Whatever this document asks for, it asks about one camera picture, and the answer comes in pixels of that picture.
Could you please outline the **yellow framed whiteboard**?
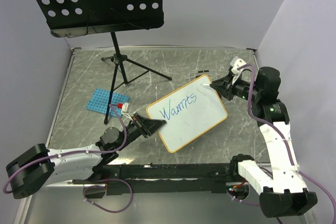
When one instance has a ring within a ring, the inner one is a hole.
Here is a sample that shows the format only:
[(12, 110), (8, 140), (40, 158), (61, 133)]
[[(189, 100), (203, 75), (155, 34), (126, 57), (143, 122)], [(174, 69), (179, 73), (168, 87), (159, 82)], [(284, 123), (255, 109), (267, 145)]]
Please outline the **yellow framed whiteboard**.
[(175, 153), (227, 119), (221, 98), (211, 87), (210, 76), (203, 74), (148, 105), (151, 119), (166, 120), (158, 134), (169, 153)]

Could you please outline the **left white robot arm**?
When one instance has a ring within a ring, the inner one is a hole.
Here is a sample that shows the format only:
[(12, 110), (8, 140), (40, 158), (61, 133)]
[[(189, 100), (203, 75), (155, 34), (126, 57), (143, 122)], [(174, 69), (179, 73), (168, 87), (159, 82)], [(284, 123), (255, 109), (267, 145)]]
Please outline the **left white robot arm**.
[(7, 164), (8, 180), (3, 193), (22, 199), (46, 185), (67, 180), (98, 183), (104, 176), (101, 166), (116, 159), (119, 151), (140, 136), (152, 136), (166, 123), (166, 120), (149, 119), (135, 113), (122, 130), (108, 127), (98, 142), (85, 147), (57, 150), (36, 144)]

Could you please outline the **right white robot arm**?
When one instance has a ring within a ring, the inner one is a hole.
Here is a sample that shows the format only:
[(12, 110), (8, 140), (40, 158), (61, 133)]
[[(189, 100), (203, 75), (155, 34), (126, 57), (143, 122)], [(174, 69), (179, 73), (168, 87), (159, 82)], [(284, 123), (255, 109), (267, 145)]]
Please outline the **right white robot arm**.
[(266, 143), (272, 175), (268, 176), (250, 155), (232, 157), (229, 175), (235, 181), (246, 179), (259, 195), (259, 204), (267, 218), (301, 216), (315, 206), (317, 195), (299, 173), (290, 136), (286, 106), (278, 99), (280, 72), (272, 67), (251, 69), (251, 81), (241, 78), (249, 65), (230, 67), (228, 74), (210, 85), (228, 101), (233, 97), (247, 100), (248, 114)]

